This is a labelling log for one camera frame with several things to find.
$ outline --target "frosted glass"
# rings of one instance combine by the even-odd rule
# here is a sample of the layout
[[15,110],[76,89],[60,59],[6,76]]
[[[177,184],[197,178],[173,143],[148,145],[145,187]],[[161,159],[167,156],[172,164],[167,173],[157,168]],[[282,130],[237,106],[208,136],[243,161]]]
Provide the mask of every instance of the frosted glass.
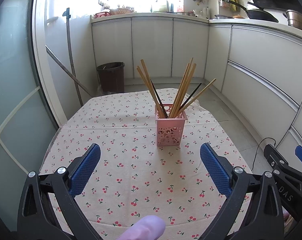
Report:
[[27,40],[29,0],[4,0],[0,6],[0,124],[37,87]]
[[0,145],[0,218],[11,231],[17,230],[19,202],[27,174]]
[[39,171],[56,130],[36,92],[16,112],[0,138],[27,171]]

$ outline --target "cherry print tablecloth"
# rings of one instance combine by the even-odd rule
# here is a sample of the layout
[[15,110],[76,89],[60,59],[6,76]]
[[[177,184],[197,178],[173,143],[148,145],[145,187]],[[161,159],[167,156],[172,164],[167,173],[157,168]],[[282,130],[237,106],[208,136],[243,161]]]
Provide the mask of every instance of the cherry print tablecloth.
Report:
[[[158,90],[166,103],[173,102],[176,92]],[[83,155],[91,143],[100,145],[101,159],[75,199],[104,239],[116,239],[152,214],[167,225],[160,239],[197,239],[225,200],[201,162],[200,146],[205,142],[232,165],[251,172],[228,135],[198,101],[186,110],[188,121],[180,147],[157,147],[154,109],[148,91],[92,98],[60,129],[41,167],[41,174],[54,172]],[[231,232],[239,228],[249,198]],[[61,227],[70,233],[54,195],[51,202]]]

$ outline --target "brown trash bin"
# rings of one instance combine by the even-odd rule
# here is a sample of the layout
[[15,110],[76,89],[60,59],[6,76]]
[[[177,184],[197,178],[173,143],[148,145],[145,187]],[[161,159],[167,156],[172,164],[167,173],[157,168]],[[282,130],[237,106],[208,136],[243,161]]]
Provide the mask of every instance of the brown trash bin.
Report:
[[103,93],[124,93],[124,63],[111,62],[97,67]]

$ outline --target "pipe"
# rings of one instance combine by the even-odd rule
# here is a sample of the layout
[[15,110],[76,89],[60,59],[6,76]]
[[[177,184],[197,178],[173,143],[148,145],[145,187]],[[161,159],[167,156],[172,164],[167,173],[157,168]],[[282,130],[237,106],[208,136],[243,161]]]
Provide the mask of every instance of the pipe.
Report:
[[[71,50],[71,38],[70,38],[70,21],[69,18],[71,17],[70,15],[70,8],[67,8],[67,10],[63,13],[63,16],[67,17],[67,42],[68,42],[68,52],[69,52],[69,58],[70,58],[70,65],[71,65],[71,71],[72,74],[74,75],[74,77],[76,77],[75,75],[75,69],[74,69],[74,63],[73,63],[73,57],[72,57],[72,50]],[[83,101],[81,98],[81,94],[80,94],[80,90],[79,90],[79,86],[76,82],[74,82],[75,85],[75,90],[76,93],[78,94],[78,98],[80,101],[80,105],[81,107],[83,106]]]
[[92,98],[94,98],[93,95],[91,95],[91,93],[89,92],[89,90],[80,83],[80,81],[70,73],[70,71],[61,63],[61,61],[53,54],[53,52],[48,48],[48,46],[45,46],[47,49],[47,53],[49,54],[49,56],[64,70],[65,73],[67,73],[69,75],[70,78],[72,78],[74,80],[74,82],[79,85],[85,92],[88,93],[88,95]]

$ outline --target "black cable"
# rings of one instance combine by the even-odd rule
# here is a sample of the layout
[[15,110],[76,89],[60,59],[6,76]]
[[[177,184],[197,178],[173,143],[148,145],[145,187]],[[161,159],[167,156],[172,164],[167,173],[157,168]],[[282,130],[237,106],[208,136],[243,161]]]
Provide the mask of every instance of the black cable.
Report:
[[257,147],[257,150],[256,150],[256,152],[255,152],[255,156],[254,156],[254,160],[253,160],[253,164],[252,164],[252,169],[251,169],[252,172],[253,172],[254,162],[255,162],[255,158],[257,157],[257,153],[258,153],[259,146],[260,146],[260,144],[261,144],[265,139],[272,139],[272,140],[274,140],[274,146],[275,146],[275,144],[276,144],[275,139],[273,139],[273,138],[271,138],[271,137],[265,137],[265,138],[259,143],[259,145],[258,145],[258,147]]

